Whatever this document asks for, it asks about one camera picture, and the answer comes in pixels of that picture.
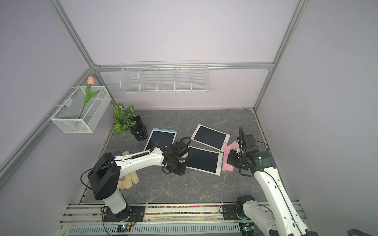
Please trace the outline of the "large blue drawing tablet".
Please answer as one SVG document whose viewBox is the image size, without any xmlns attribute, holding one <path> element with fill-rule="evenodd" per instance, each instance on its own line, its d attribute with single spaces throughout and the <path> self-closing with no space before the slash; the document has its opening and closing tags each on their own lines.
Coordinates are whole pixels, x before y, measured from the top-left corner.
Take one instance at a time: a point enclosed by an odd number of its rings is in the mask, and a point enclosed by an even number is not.
<svg viewBox="0 0 378 236">
<path fill-rule="evenodd" d="M 156 143 L 165 146 L 171 145 L 175 142 L 176 135 L 177 131 L 175 130 L 153 128 L 144 150 L 151 149 Z"/>
</svg>

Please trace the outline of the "white drawing tablet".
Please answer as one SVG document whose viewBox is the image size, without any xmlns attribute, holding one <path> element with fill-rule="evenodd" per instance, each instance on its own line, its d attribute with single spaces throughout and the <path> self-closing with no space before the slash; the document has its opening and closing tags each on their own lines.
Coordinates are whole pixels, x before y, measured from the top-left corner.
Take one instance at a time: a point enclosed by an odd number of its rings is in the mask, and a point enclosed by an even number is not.
<svg viewBox="0 0 378 236">
<path fill-rule="evenodd" d="M 191 139 L 205 146 L 223 151 L 230 139 L 230 135 L 199 124 Z"/>
<path fill-rule="evenodd" d="M 187 168 L 219 176 L 221 174 L 223 153 L 189 146 Z"/>
</svg>

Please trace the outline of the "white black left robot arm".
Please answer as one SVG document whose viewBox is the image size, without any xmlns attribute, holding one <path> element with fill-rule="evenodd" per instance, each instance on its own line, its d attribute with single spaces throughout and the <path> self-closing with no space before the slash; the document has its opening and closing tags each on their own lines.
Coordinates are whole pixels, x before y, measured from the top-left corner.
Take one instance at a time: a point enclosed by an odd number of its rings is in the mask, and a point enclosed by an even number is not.
<svg viewBox="0 0 378 236">
<path fill-rule="evenodd" d="M 150 166 L 161 166 L 165 174 L 184 175 L 187 166 L 185 161 L 190 157 L 191 141 L 190 137 L 184 137 L 168 146 L 156 143 L 146 151 L 126 156 L 104 154 L 95 166 L 85 173 L 88 174 L 90 189 L 95 199 L 105 203 L 105 221 L 132 221 L 132 217 L 137 221 L 138 215 L 132 212 L 118 189 L 119 179 Z"/>
</svg>

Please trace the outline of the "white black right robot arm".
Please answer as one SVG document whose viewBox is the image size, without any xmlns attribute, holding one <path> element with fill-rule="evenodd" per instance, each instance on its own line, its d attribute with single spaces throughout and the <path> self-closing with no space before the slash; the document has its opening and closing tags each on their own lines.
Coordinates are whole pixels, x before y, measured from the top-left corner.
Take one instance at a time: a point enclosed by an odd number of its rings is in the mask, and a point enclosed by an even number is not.
<svg viewBox="0 0 378 236">
<path fill-rule="evenodd" d="M 237 198 L 236 217 L 251 220 L 264 236 L 316 236 L 301 219 L 294 208 L 270 149 L 259 150 L 257 140 L 252 134 L 246 135 L 239 128 L 237 150 L 231 150 L 227 164 L 237 168 L 239 174 L 254 177 L 260 184 L 269 203 L 270 213 L 251 195 Z"/>
</svg>

